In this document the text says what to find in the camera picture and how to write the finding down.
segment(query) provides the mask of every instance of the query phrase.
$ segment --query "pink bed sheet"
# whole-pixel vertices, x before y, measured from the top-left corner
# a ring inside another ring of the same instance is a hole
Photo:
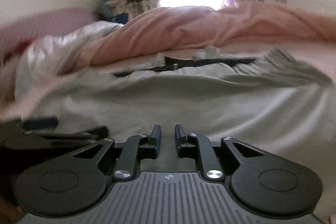
[[[224,47],[237,42],[336,42],[336,17],[280,3],[250,1],[218,11],[210,7],[157,8],[103,39],[85,45],[71,71],[167,50]]]

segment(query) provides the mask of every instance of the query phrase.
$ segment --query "gray fabric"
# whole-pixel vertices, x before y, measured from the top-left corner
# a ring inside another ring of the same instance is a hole
[[[58,116],[58,133],[106,125],[117,142],[160,124],[170,147],[159,161],[147,161],[146,170],[182,169],[172,157],[175,124],[212,141],[233,136],[310,167],[334,192],[336,172],[328,163],[336,158],[334,95],[330,78],[275,50],[233,68],[220,63],[123,78],[87,69],[44,97],[34,115]],[[333,196],[325,191],[320,216],[336,207]]]

